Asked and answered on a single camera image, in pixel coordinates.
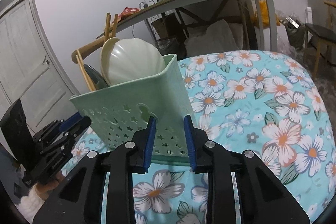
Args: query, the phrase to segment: stool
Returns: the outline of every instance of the stool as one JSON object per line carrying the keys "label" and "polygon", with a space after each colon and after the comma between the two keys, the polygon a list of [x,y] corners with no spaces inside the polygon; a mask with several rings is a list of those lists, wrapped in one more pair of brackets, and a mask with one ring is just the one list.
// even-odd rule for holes
{"label": "stool", "polygon": [[305,51],[304,51],[304,62],[307,61],[307,48],[308,48],[308,31],[314,36],[317,37],[318,39],[318,44],[317,44],[317,52],[316,52],[316,60],[315,60],[315,67],[314,67],[314,72],[312,75],[312,79],[314,80],[317,74],[317,69],[319,67],[319,60],[320,60],[320,54],[321,54],[321,44],[326,44],[327,47],[327,52],[330,52],[330,46],[336,46],[336,33],[334,33],[332,30],[322,27],[320,25],[315,25],[315,24],[310,24],[306,23],[305,24]]}

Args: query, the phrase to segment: stool seat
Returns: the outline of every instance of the stool seat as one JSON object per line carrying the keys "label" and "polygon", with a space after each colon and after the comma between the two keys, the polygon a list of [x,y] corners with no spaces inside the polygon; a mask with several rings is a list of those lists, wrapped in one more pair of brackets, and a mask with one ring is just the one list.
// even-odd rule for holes
{"label": "stool seat", "polygon": [[306,23],[305,25],[310,32],[319,38],[336,43],[336,33],[334,33],[332,30],[316,24]]}

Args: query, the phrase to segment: floral tablecloth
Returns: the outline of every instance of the floral tablecloth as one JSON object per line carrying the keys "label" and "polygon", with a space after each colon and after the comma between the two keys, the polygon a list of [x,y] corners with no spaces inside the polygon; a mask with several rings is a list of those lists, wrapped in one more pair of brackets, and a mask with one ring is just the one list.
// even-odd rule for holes
{"label": "floral tablecloth", "polygon": [[[323,100],[307,71],[290,57],[262,51],[197,56],[179,61],[179,66],[195,126],[228,150],[253,150],[315,220],[335,193],[336,152]],[[63,174],[90,150],[107,151],[89,128]],[[234,173],[232,183],[239,223]],[[138,224],[204,223],[207,174],[152,164],[146,175],[133,175],[133,185]]]}

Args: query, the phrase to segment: door panel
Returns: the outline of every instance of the door panel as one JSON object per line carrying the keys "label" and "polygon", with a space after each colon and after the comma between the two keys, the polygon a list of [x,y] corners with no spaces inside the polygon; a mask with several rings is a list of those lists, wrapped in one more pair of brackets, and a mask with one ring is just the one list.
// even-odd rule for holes
{"label": "door panel", "polygon": [[73,95],[43,46],[29,0],[0,15],[0,83],[10,102],[21,98],[27,124],[36,133],[75,113]]}

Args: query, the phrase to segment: door frame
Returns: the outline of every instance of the door frame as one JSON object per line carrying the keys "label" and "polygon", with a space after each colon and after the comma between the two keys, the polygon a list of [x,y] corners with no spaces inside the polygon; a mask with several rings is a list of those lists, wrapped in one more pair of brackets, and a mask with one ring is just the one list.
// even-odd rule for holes
{"label": "door frame", "polygon": [[[15,6],[17,3],[19,3],[22,0],[1,0],[0,1],[0,19],[1,15],[4,15],[8,10],[10,10],[13,6]],[[35,0],[29,0],[30,8],[31,8],[31,13],[33,15],[33,20],[37,29],[37,32],[40,36],[40,39],[42,41],[43,47],[45,48],[48,56],[50,57],[50,61],[53,63],[53,65],[56,68],[56,71],[64,81],[64,83],[67,85],[69,90],[72,92],[73,95],[79,95],[79,92],[75,85],[71,82],[69,76],[66,74],[65,70],[63,69],[62,65],[58,61],[56,54],[54,53],[47,36],[43,30],[41,20],[39,18],[39,15],[37,13],[36,5],[35,5]]]}

